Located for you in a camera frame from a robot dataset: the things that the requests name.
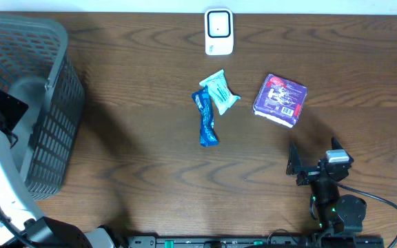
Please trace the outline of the purple snack pack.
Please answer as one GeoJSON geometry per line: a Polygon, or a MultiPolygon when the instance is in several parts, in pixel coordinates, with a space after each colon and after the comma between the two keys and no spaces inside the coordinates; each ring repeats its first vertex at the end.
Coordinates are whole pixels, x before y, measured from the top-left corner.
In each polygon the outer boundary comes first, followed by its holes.
{"type": "Polygon", "coordinates": [[[299,83],[268,74],[252,111],[270,121],[293,128],[303,109],[307,88],[299,83]]]}

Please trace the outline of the teal snack packet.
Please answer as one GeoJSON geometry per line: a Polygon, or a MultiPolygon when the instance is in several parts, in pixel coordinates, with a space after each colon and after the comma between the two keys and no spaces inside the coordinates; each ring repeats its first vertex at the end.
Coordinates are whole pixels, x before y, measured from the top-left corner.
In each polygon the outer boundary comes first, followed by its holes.
{"type": "Polygon", "coordinates": [[[229,89],[224,70],[219,70],[203,79],[199,85],[208,89],[220,115],[224,115],[241,98],[239,95],[233,94],[229,89]]]}

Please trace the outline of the blue snack wrapper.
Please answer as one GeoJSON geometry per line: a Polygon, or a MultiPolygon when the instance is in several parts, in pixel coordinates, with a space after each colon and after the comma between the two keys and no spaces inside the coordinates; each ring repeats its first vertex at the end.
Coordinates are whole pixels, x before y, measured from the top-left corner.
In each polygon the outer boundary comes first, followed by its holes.
{"type": "Polygon", "coordinates": [[[204,87],[203,89],[193,93],[192,100],[196,104],[201,115],[200,144],[203,147],[218,145],[219,141],[214,131],[212,100],[208,92],[208,88],[204,87]]]}

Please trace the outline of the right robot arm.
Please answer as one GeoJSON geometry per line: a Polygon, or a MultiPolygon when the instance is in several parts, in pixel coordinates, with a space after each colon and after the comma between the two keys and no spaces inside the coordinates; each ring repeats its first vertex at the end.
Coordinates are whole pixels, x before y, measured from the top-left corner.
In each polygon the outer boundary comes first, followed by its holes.
{"type": "Polygon", "coordinates": [[[295,144],[289,146],[286,174],[296,177],[298,186],[309,185],[312,196],[309,204],[312,218],[320,231],[312,234],[315,247],[358,247],[356,236],[363,230],[367,203],[351,194],[341,195],[338,183],[349,176],[354,159],[333,138],[332,148],[316,165],[305,166],[295,144]]]}

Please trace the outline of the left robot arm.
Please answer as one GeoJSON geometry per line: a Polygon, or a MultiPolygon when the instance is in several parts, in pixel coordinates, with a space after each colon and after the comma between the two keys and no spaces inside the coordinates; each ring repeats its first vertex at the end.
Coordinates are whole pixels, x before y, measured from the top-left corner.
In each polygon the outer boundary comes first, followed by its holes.
{"type": "Polygon", "coordinates": [[[27,150],[26,135],[45,101],[47,80],[26,76],[8,92],[0,90],[0,247],[120,247],[112,230],[101,225],[84,233],[48,218],[27,190],[16,165],[27,150]]]}

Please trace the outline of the white barcode scanner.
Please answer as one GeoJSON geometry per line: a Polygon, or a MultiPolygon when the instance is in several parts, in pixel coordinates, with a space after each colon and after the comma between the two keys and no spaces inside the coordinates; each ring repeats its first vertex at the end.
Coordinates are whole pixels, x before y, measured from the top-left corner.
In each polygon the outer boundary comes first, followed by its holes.
{"type": "Polygon", "coordinates": [[[234,17],[227,8],[209,9],[204,15],[205,53],[210,56],[229,55],[234,49],[234,17]]]}

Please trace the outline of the grey plastic mesh basket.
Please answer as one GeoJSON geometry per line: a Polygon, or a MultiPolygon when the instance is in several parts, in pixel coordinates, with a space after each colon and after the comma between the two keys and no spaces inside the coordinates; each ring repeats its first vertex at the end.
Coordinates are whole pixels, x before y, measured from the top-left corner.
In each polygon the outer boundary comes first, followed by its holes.
{"type": "Polygon", "coordinates": [[[35,200],[60,191],[81,120],[85,92],[67,48],[60,23],[0,14],[0,90],[28,105],[11,154],[35,200]]]}

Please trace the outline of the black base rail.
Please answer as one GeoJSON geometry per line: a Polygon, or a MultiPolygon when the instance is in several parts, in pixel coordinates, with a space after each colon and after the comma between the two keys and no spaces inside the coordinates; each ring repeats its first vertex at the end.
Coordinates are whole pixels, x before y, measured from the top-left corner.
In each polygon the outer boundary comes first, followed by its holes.
{"type": "Polygon", "coordinates": [[[274,234],[266,237],[157,237],[130,236],[129,248],[246,248],[246,247],[354,247],[382,248],[382,238],[335,237],[324,238],[320,243],[307,236],[274,234]]]}

